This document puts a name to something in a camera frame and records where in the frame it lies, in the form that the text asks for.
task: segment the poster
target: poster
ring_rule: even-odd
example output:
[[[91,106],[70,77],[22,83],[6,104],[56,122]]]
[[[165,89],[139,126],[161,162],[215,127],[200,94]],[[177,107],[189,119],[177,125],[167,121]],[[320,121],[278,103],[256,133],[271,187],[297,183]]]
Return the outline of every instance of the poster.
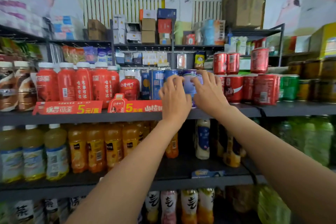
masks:
[[[275,0],[270,14],[271,27],[285,23],[285,35],[294,35],[298,28],[302,0]]]
[[[336,22],[336,0],[302,0],[299,28],[312,34],[321,26]]]

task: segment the yellow box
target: yellow box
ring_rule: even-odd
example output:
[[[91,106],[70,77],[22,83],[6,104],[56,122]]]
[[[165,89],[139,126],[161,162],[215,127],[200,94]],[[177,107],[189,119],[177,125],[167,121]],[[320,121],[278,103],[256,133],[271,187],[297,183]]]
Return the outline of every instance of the yellow box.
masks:
[[[336,22],[322,26],[310,37],[309,51],[319,54],[320,58],[336,55]]]

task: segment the red can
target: red can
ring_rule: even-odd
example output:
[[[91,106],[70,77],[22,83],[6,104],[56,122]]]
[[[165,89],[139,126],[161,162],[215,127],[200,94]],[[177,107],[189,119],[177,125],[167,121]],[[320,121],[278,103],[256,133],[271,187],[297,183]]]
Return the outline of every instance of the red can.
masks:
[[[134,76],[125,76],[120,82],[120,93],[124,93],[127,100],[138,100],[140,82]]]
[[[239,53],[229,53],[227,55],[227,74],[238,74],[239,72]]]
[[[90,64],[78,62],[75,72],[76,100],[93,100]]]
[[[72,63],[62,62],[59,64],[61,71],[58,72],[58,91],[60,101],[75,101],[75,70]]]
[[[257,48],[251,53],[251,73],[264,74],[268,68],[268,48]]]
[[[96,62],[96,68],[92,72],[93,98],[103,101],[103,109],[109,107],[112,99],[112,82],[107,70],[107,62]]]
[[[213,73],[226,74],[227,54],[225,52],[217,52],[213,55]]]
[[[231,74],[225,80],[225,96],[229,103],[240,103],[243,99],[243,81],[242,75]]]
[[[225,93],[225,78],[226,78],[226,74],[220,74],[217,75],[220,78],[220,81],[222,82],[222,90],[223,90],[223,94]]]
[[[118,68],[116,66],[108,66],[107,70],[110,72],[112,79],[112,97],[114,98],[114,95],[120,91]]]
[[[258,74],[244,75],[244,84],[243,84],[243,101],[244,102],[253,101],[254,80],[257,76]]]
[[[36,74],[37,101],[59,101],[57,73],[54,64],[49,62],[39,63],[40,71]]]
[[[258,105],[275,105],[278,99],[279,75],[259,74],[254,81],[254,103]]]

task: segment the blue can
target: blue can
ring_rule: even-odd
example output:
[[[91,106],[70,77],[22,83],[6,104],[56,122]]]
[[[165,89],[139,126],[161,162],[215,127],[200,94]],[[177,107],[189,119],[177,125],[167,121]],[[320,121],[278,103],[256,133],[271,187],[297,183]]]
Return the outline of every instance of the blue can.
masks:
[[[149,71],[149,99],[160,100],[159,90],[163,87],[163,70]]]
[[[141,73],[141,98],[149,100],[149,73]]]
[[[163,76],[164,81],[166,82],[168,77],[170,77],[174,74],[179,75],[178,70],[165,70],[164,76]]]
[[[202,75],[197,74],[196,73],[197,70],[184,70],[184,74],[183,74],[183,78],[184,78],[184,82],[183,82],[183,88],[184,88],[184,92],[186,94],[190,94],[191,95],[191,99],[192,99],[192,108],[196,108],[195,102],[194,102],[194,95],[196,94],[196,89],[195,89],[195,85],[190,81],[192,78],[194,77],[198,77],[199,81],[201,82],[201,84],[203,84],[203,78]]]

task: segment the brown cardboard box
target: brown cardboard box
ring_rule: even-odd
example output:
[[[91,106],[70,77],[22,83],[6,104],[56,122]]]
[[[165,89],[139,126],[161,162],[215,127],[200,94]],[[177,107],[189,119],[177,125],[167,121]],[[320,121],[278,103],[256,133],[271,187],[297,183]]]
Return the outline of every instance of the brown cardboard box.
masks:
[[[88,20],[87,30],[89,40],[106,40],[106,27],[99,20]]]
[[[155,19],[142,19],[142,30],[155,31],[156,30]]]
[[[160,44],[171,44],[170,34],[159,33]]]
[[[260,27],[264,0],[222,0],[222,19],[231,27]]]
[[[143,44],[155,44],[155,31],[141,31],[141,40]]]

